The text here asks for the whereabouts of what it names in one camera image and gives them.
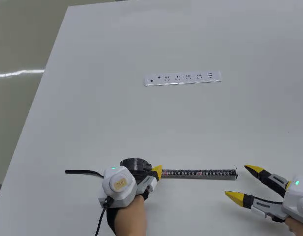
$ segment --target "white plastic housing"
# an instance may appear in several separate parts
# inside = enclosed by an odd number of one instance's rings
[[[290,183],[282,204],[282,210],[303,223],[303,177],[296,176]]]

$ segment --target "black glove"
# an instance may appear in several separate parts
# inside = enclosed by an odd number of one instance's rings
[[[151,164],[140,158],[128,158],[121,161],[120,166],[125,166],[136,180],[136,184],[139,185],[147,176],[154,176],[159,181],[158,173],[152,170]],[[149,195],[149,190],[146,189],[142,194],[146,200]],[[108,208],[107,209],[107,220],[108,225],[115,233],[114,221],[119,208]]]

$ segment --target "human hand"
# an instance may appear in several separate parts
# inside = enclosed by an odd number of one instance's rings
[[[303,224],[301,222],[289,217],[285,220],[285,224],[296,236],[303,236]]]

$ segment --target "forearm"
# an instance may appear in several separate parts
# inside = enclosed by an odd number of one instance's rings
[[[128,207],[120,209],[114,223],[117,236],[145,236],[147,220],[143,197],[136,196]]]

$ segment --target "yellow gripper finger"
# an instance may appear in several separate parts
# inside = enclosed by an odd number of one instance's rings
[[[243,207],[244,193],[226,191],[225,194],[240,207]]]

